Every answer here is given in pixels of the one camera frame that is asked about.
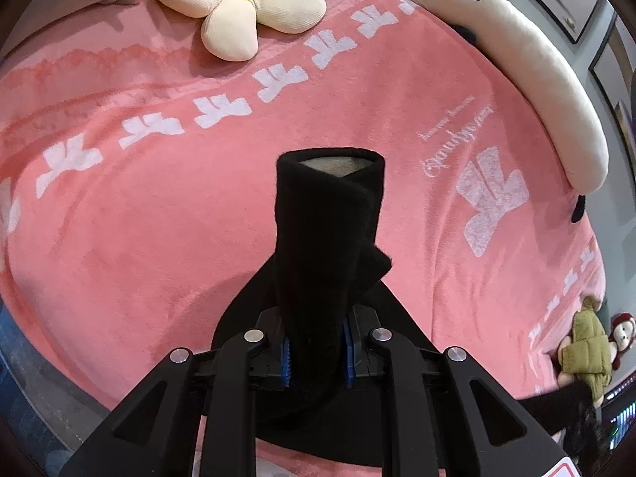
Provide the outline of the long cream cow plush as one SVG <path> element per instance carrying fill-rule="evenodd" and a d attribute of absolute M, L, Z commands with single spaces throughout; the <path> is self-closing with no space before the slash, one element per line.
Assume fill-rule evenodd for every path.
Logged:
<path fill-rule="evenodd" d="M 481 50 L 531 103 L 578 194 L 571 220 L 586 211 L 586 195 L 608 175 L 609 151 L 586 90 L 543 31 L 508 0 L 410 0 L 442 19 Z"/>

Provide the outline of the black pants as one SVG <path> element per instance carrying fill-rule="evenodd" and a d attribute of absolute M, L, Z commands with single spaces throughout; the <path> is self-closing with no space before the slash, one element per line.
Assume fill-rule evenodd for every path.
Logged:
<path fill-rule="evenodd" d="M 543 476 L 595 442 L 585 384 L 518 401 L 466 350 L 436 349 L 386 287 L 391 261 L 375 243 L 382 155 L 301 150 L 276 170 L 275 251 L 212 342 L 204 475 L 252 475 L 261 439 L 386 476 Z"/>

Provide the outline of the cream flower plush pillow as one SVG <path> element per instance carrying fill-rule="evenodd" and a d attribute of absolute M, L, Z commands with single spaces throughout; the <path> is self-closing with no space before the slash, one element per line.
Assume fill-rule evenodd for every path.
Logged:
<path fill-rule="evenodd" d="M 200 39 L 226 62 L 248 62 L 259 50 L 258 27 L 301 35 L 327 14 L 326 0 L 159 0 L 184 16 L 200 19 Z"/>

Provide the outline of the red and white monkey plush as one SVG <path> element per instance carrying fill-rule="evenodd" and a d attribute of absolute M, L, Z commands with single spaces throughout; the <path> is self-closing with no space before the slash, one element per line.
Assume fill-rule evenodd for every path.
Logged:
<path fill-rule="evenodd" d="M 611 332 L 608 337 L 610 358 L 613 370 L 618 370 L 624 352 L 630 350 L 635 340 L 635 318 L 628 312 L 617 314 L 611 320 Z"/>

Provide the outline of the plush toy in green jacket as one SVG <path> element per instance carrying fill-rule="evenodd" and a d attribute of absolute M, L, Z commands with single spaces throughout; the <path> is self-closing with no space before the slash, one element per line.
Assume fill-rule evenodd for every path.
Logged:
<path fill-rule="evenodd" d="M 586 383 L 596 407 L 604 401 L 612 378 L 610 341 L 596 314 L 599 308 L 601 302 L 595 296 L 584 296 L 581 309 L 572 319 L 570 333 L 556 351 L 557 385 L 562 388 L 577 380 Z"/>

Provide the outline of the pink bow-print blanket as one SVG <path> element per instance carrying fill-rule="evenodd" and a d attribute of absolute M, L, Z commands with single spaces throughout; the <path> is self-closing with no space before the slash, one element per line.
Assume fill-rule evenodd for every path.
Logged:
<path fill-rule="evenodd" d="M 591 224 L 531 103 L 410 0 L 326 0 L 226 62 L 159 0 L 90 6 L 1 69 L 1 298 L 110 410 L 66 476 L 207 476 L 215 331 L 273 255 L 278 158 L 385 161 L 384 284 L 438 350 L 512 398 L 557 391 L 543 346 L 601 295 Z M 386 476 L 256 442 L 250 476 Z"/>

